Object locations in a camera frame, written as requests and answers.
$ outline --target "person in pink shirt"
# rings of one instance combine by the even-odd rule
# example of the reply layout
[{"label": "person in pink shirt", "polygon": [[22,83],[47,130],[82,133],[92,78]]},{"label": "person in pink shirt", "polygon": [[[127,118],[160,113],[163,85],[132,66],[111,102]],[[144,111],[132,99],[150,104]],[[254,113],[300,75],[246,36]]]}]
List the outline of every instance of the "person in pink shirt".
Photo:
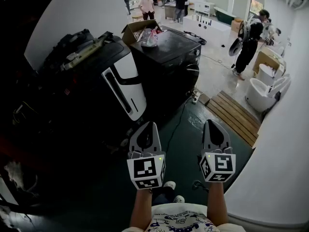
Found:
[{"label": "person in pink shirt", "polygon": [[148,17],[151,20],[155,18],[155,7],[153,0],[140,0],[139,9],[143,13],[144,21],[148,20]]}]

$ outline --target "forearm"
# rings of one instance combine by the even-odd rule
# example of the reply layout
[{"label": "forearm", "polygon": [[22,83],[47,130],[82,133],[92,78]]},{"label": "forearm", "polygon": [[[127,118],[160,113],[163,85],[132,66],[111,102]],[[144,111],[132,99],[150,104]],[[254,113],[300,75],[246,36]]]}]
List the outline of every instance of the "forearm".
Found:
[{"label": "forearm", "polygon": [[211,183],[208,194],[207,218],[215,226],[228,223],[223,183]]},{"label": "forearm", "polygon": [[148,189],[137,191],[130,227],[147,229],[151,222],[151,200],[152,194]]}]

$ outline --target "cardboard box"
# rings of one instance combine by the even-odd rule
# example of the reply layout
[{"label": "cardboard box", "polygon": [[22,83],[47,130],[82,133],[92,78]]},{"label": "cardboard box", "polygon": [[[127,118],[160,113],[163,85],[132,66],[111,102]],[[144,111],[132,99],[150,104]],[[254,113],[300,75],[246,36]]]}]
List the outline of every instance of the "cardboard box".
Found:
[{"label": "cardboard box", "polygon": [[137,39],[134,35],[135,32],[144,30],[145,28],[154,29],[155,27],[158,27],[158,30],[162,31],[156,20],[136,21],[129,23],[121,32],[124,34],[122,36],[122,40],[127,46],[130,46],[131,44],[137,42]]},{"label": "cardboard box", "polygon": [[232,24],[231,24],[231,30],[232,31],[235,31],[236,33],[238,33],[239,27],[240,27],[240,22],[232,21]]},{"label": "cardboard box", "polygon": [[286,62],[280,56],[278,56],[275,52],[270,50],[268,47],[263,47],[257,56],[257,59],[253,67],[253,71],[255,73],[259,73],[260,64],[265,64],[277,70],[281,64],[279,59],[283,61],[282,65],[284,66],[284,69],[286,70]]}]

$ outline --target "wooden pallet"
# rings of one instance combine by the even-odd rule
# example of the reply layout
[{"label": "wooden pallet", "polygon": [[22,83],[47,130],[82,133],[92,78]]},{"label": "wooden pallet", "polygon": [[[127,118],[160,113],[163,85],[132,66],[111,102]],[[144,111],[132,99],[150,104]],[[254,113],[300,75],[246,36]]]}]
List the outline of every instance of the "wooden pallet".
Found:
[{"label": "wooden pallet", "polygon": [[254,145],[261,124],[233,98],[221,91],[209,101],[206,107],[251,147]]}]

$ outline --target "black pants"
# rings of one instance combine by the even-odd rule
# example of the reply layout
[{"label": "black pants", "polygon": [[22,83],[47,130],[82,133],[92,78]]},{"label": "black pants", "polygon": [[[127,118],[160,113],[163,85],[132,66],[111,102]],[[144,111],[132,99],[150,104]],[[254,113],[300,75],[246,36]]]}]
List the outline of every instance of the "black pants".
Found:
[{"label": "black pants", "polygon": [[129,15],[130,15],[131,14],[131,12],[130,12],[130,2],[125,0],[125,3],[126,3],[126,8],[129,11]]},{"label": "black pants", "polygon": [[189,7],[189,5],[184,6],[184,16],[188,15],[188,7]]},{"label": "black pants", "polygon": [[170,187],[154,188],[152,206],[173,203],[175,197],[175,191]]},{"label": "black pants", "polygon": [[236,71],[242,73],[250,63],[257,50],[257,41],[249,40],[242,44],[242,50],[236,61]]},{"label": "black pants", "polygon": [[149,16],[149,18],[151,19],[151,20],[153,20],[155,17],[155,12],[153,11],[153,12],[148,12],[148,13],[144,13],[143,14],[143,19],[144,19],[144,21],[146,21],[146,20],[148,20],[148,16]]}]

